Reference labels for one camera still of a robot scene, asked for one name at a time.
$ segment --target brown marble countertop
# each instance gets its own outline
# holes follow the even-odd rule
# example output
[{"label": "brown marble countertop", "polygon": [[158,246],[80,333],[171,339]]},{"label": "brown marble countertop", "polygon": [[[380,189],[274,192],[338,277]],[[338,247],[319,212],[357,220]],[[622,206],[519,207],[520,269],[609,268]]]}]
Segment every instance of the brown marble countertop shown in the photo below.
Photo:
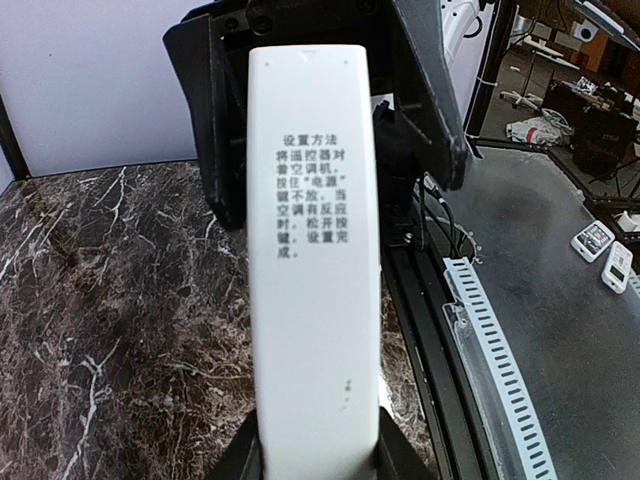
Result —
[{"label": "brown marble countertop", "polygon": [[[433,466],[385,288],[382,372]],[[0,479],[204,477],[254,398],[245,234],[216,223],[195,163],[5,192],[0,379]]]}]

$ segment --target white bag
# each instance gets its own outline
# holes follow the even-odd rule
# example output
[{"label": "white bag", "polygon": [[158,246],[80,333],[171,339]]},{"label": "white bag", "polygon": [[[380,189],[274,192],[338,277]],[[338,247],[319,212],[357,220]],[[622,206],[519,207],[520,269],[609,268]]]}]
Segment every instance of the white bag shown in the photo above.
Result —
[{"label": "white bag", "polygon": [[507,125],[507,137],[512,142],[533,145],[569,145],[573,128],[555,110],[542,109],[542,116]]}]

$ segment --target white remote control on table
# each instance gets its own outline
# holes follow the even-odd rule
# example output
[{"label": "white remote control on table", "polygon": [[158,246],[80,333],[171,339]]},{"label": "white remote control on table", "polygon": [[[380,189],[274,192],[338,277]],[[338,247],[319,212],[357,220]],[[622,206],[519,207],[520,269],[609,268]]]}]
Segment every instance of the white remote control on table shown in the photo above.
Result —
[{"label": "white remote control on table", "polygon": [[615,235],[598,220],[582,230],[571,240],[571,246],[587,262],[592,263],[611,245]]},{"label": "white remote control on table", "polygon": [[633,254],[620,242],[613,242],[602,271],[602,281],[614,292],[624,292],[631,274],[632,261]]}]

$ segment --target desk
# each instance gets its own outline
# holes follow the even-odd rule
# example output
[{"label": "desk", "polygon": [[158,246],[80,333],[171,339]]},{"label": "desk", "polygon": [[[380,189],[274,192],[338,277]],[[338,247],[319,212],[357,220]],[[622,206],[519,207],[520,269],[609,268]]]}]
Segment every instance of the desk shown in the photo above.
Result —
[{"label": "desk", "polygon": [[474,232],[475,270],[518,363],[562,480],[640,471],[640,298],[602,283],[569,245],[593,221],[543,154],[481,149],[447,201]]}]

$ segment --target white slotted strip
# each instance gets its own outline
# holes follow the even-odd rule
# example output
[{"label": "white slotted strip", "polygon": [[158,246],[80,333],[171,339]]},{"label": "white slotted strip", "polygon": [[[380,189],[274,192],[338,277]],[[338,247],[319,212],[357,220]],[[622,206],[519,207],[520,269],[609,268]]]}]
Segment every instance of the white slotted strip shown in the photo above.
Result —
[{"label": "white slotted strip", "polygon": [[557,480],[529,392],[475,270],[466,258],[444,262],[491,371],[527,480]]}]

